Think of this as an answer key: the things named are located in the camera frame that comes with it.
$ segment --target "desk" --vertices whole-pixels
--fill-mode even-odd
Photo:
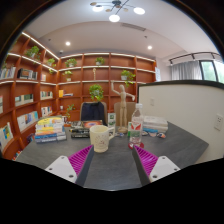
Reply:
[[[31,142],[16,162],[47,168],[59,156],[70,156],[90,145],[89,138],[71,138],[65,128],[67,141],[36,144]],[[125,190],[141,187],[128,137],[114,137],[104,153],[94,152],[84,187],[101,190]],[[168,122],[166,138],[142,136],[144,149],[156,156],[167,156],[180,169],[193,165],[208,144],[191,133]]]

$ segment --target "wooden bookshelf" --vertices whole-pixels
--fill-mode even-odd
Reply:
[[[25,55],[27,49],[37,46],[40,49],[40,60],[29,58]],[[96,65],[96,58],[103,57],[105,64]],[[47,61],[50,58],[55,59],[56,66],[49,66]],[[75,67],[66,67],[65,62],[75,58],[77,65]],[[68,55],[58,58],[49,49],[35,40],[32,36],[20,35],[14,45],[11,47],[6,59],[7,67],[16,67],[14,78],[0,80],[0,95],[3,96],[3,113],[0,114],[0,127],[10,122],[14,138],[7,144],[3,151],[5,159],[12,159],[15,153],[23,150],[28,144],[26,137],[35,133],[35,123],[31,124],[25,130],[20,131],[17,123],[17,117],[32,111],[38,112],[38,118],[42,117],[42,107],[52,107],[52,114],[66,113],[68,105],[74,104],[75,110],[70,112],[71,117],[68,119],[80,119],[80,106],[83,102],[91,102],[89,87],[93,84],[99,84],[104,91],[104,99],[107,104],[107,111],[114,112],[114,104],[120,102],[120,96],[116,95],[111,90],[111,81],[114,81],[114,89],[120,92],[119,86],[124,85],[121,80],[121,72],[125,69],[134,74],[134,84],[130,84],[125,91],[135,95],[137,102],[137,86],[140,83],[150,83],[155,81],[156,61],[150,58],[144,58],[135,55],[127,55],[122,53],[80,53]],[[37,72],[37,80],[25,80],[17,78],[18,70],[24,68]],[[96,76],[94,79],[93,69],[96,68]],[[65,71],[70,70],[71,81],[66,80]],[[43,81],[42,75],[46,75],[46,80]],[[73,96],[59,98],[59,90],[65,90],[66,93],[73,93]],[[40,91],[52,91],[53,97],[50,99],[41,99]],[[15,97],[25,94],[33,94],[32,103],[27,103],[21,106],[15,106]],[[126,98],[127,102],[132,102],[132,98]]]

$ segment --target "curtain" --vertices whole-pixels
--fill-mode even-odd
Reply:
[[[172,80],[200,79],[202,80],[199,61],[188,61],[171,66]]]

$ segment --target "wall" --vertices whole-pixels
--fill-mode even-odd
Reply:
[[[160,69],[161,81],[172,80],[170,66],[167,66],[161,58],[156,58],[157,68]]]
[[[154,106],[150,105],[151,97],[154,98]],[[223,89],[203,85],[169,84],[139,88],[139,102],[143,104],[145,115],[165,117],[209,143],[196,163],[223,157],[224,124],[221,131],[213,127],[216,114],[224,115],[223,98]]]

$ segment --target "bottle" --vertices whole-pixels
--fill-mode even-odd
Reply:
[[[131,119],[131,131],[129,143],[133,145],[140,146],[142,141],[142,126],[143,126],[143,114],[142,114],[142,104],[135,104],[135,111],[132,114]]]

